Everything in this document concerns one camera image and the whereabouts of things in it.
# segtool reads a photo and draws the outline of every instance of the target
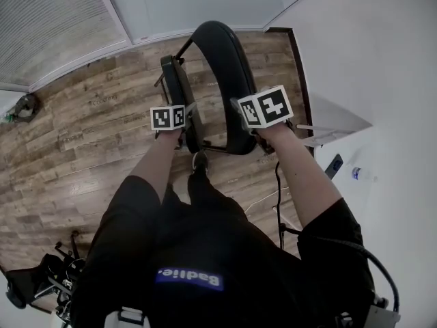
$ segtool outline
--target black and white marker cube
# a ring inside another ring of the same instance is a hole
[[[249,128],[268,128],[293,116],[282,85],[241,98],[238,104]]]
[[[150,108],[152,130],[174,130],[185,127],[185,106],[175,105]]]

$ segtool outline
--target person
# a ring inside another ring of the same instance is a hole
[[[155,327],[336,327],[368,309],[367,259],[311,234],[363,244],[334,184],[284,124],[259,129],[276,150],[303,226],[301,259],[279,249],[208,180],[204,152],[191,205],[167,186],[180,130],[161,132],[115,193],[72,296],[74,328],[103,327],[122,307]]]

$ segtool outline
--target wire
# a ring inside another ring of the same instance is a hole
[[[275,214],[277,213],[276,206],[274,206],[272,208],[272,210],[274,211]],[[285,221],[285,223],[287,223],[291,228],[298,230],[298,231],[302,231],[302,228],[300,226],[297,226],[296,224],[291,222],[287,217],[283,216],[282,214],[281,214],[281,219],[282,219],[282,221]]]
[[[283,187],[283,188],[281,188],[281,191],[283,191],[284,189],[288,189],[288,187]],[[252,203],[251,205],[249,205],[249,207],[244,211],[244,213],[246,214],[247,211],[248,211],[250,208],[252,208],[252,206],[254,206],[255,204],[258,204],[258,203],[262,202],[263,200],[266,200],[267,198],[271,197],[272,195],[275,195],[276,193],[278,193],[277,190],[276,190],[275,192],[273,192],[273,193],[267,195],[266,197],[264,197],[264,198],[262,198],[262,199],[260,199],[260,200],[257,200],[256,202],[253,202],[253,203]]]
[[[274,169],[274,173],[276,174],[276,179],[278,180],[278,204],[277,204],[277,214],[278,214],[278,233],[279,233],[279,247],[283,249],[284,247],[284,231],[287,231],[292,234],[301,235],[303,237],[310,237],[314,239],[318,239],[320,241],[326,241],[331,242],[335,244],[345,245],[346,247],[352,248],[357,250],[358,252],[362,253],[364,257],[369,259],[373,262],[373,264],[381,271],[387,282],[390,284],[391,290],[393,291],[393,311],[399,312],[399,291],[396,287],[395,281],[393,281],[393,278],[390,276],[390,273],[387,271],[387,269],[384,267],[384,265],[381,263],[381,261],[378,260],[376,256],[374,256],[370,251],[365,249],[363,246],[348,242],[348,241],[340,241],[339,239],[331,239],[331,238],[324,238],[324,237],[318,237],[313,236],[311,234],[302,234],[301,231],[294,230],[292,228],[288,228],[284,223],[281,223],[281,211],[279,209],[279,205],[281,204],[281,178],[278,175],[278,168],[279,168],[279,162],[276,164],[276,167]]]
[[[393,281],[393,278],[390,276],[390,273],[387,271],[387,269],[384,267],[384,265],[381,263],[381,261],[379,261],[376,256],[374,256],[370,251],[365,249],[363,246],[356,244],[356,243],[353,243],[353,242],[340,241],[339,239],[318,237],[318,236],[313,236],[311,234],[302,234],[301,231],[293,230],[292,228],[288,228],[286,226],[282,227],[282,229],[289,232],[289,233],[301,235],[303,237],[310,237],[310,238],[318,239],[320,241],[326,241],[326,242],[336,243],[336,244],[340,244],[340,245],[345,245],[347,247],[353,248],[353,249],[357,250],[358,252],[362,253],[367,259],[369,259],[370,261],[373,262],[373,264],[381,271],[381,273],[386,278],[387,282],[390,284],[391,290],[393,291],[393,311],[399,312],[399,291],[396,287],[395,281]]]
[[[278,175],[279,162],[276,164],[274,169],[274,174],[276,175],[276,179],[278,181],[278,203],[276,205],[276,211],[278,216],[278,233],[279,233],[279,247],[284,249],[284,232],[281,231],[281,178]]]
[[[76,261],[79,261],[79,260],[83,260],[83,261],[85,261],[86,259],[85,258],[79,258],[79,259],[76,259],[76,260],[73,260],[68,266],[67,266],[67,269],[66,269],[66,275],[67,275],[67,279],[68,280],[70,280],[70,277],[68,276],[68,269],[71,267],[71,265],[73,265]]]

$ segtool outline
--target water bottle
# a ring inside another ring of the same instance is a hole
[[[352,169],[352,178],[360,181],[377,182],[378,177],[373,175],[370,170],[361,167],[354,167]]]

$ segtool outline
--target black cable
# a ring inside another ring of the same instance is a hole
[[[277,216],[278,216],[278,233],[279,233],[279,248],[284,249],[284,231],[281,230],[281,211],[279,209],[281,205],[281,178],[278,175],[279,162],[276,164],[274,173],[278,181],[278,203],[276,204]]]
[[[399,291],[396,287],[395,281],[393,281],[393,278],[390,276],[390,273],[387,271],[387,269],[384,267],[384,265],[379,261],[376,256],[374,256],[370,251],[365,249],[363,246],[348,242],[348,241],[340,241],[339,239],[331,239],[331,238],[324,238],[324,237],[317,237],[313,236],[311,234],[302,234],[301,231],[294,230],[292,228],[288,228],[284,223],[281,223],[281,211],[279,210],[279,204],[281,203],[281,179],[278,175],[278,168],[279,168],[279,162],[276,164],[276,168],[274,169],[274,173],[276,174],[276,179],[278,180],[278,204],[277,204],[277,214],[278,214],[278,232],[279,232],[279,246],[281,249],[284,247],[283,242],[283,235],[284,231],[287,231],[292,234],[301,235],[303,237],[311,237],[313,239],[318,239],[320,241],[326,241],[331,243],[336,243],[340,245],[345,245],[349,248],[355,249],[362,253],[366,259],[369,259],[373,262],[373,264],[381,271],[387,282],[390,284],[391,290],[393,291],[393,311],[399,312]]]

